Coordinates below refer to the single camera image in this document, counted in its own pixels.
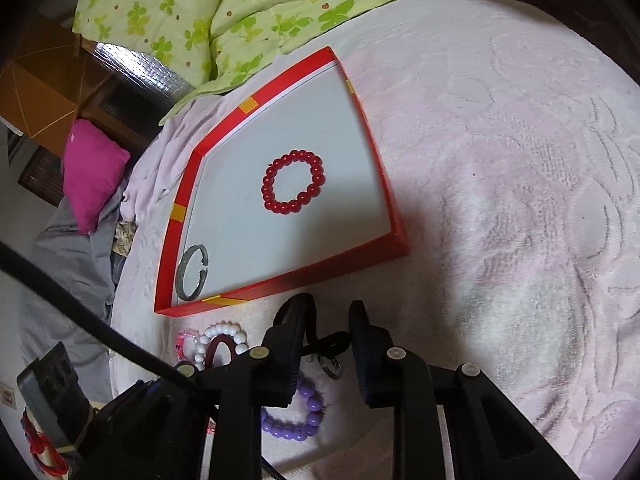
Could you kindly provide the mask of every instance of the red wire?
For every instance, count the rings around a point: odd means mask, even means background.
[[[39,433],[35,429],[33,423],[27,416],[27,410],[24,410],[20,423],[22,424],[24,435],[27,437],[31,455],[38,466],[40,466],[45,473],[51,476],[62,476],[68,472],[69,467],[66,465],[65,459],[56,451],[56,448],[48,439],[47,435]],[[47,449],[49,449],[53,466],[43,464],[40,460],[39,455],[43,454]]]

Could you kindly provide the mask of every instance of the pink blanket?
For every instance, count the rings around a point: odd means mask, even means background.
[[[174,362],[181,328],[239,322],[259,344],[289,294],[190,318],[152,313],[159,253],[191,148],[255,89],[330,45],[360,97],[412,253],[308,287],[321,333],[355,298],[428,362],[476,362],[584,480],[640,438],[640,89],[546,14],[511,0],[400,0],[192,103],[138,163],[122,205],[140,228],[113,325]],[[367,410],[350,355],[317,438],[263,438],[288,478],[388,478],[391,414]],[[119,357],[121,392],[144,372]],[[295,420],[302,407],[285,418]]]

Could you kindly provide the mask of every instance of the pink pillow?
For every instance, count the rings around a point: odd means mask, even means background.
[[[63,190],[81,234],[95,231],[98,215],[118,189],[129,157],[89,121],[74,121],[63,157]]]

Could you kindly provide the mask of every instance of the gray sheet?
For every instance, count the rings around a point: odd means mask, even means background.
[[[73,294],[105,323],[115,294],[111,246],[126,182],[100,213],[95,233],[81,235],[63,198],[46,229],[36,238],[31,261]],[[49,303],[24,289],[18,315],[20,351],[25,364],[62,341],[89,400],[111,400],[108,350]]]

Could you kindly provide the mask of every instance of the silver bangle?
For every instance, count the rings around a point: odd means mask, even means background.
[[[186,295],[182,284],[182,282],[184,281],[184,273],[187,271],[187,265],[189,264],[191,257],[196,253],[196,251],[200,251],[202,253],[202,265],[205,267],[209,265],[209,254],[207,253],[207,249],[204,247],[204,245],[193,245],[189,247],[189,249],[187,249],[182,255],[180,264],[178,264],[178,270],[176,270],[175,273],[175,293],[178,295],[178,298],[183,301],[195,300],[202,292],[204,282],[207,279],[207,269],[201,269],[200,280],[198,281],[196,290],[194,290],[190,296]]]

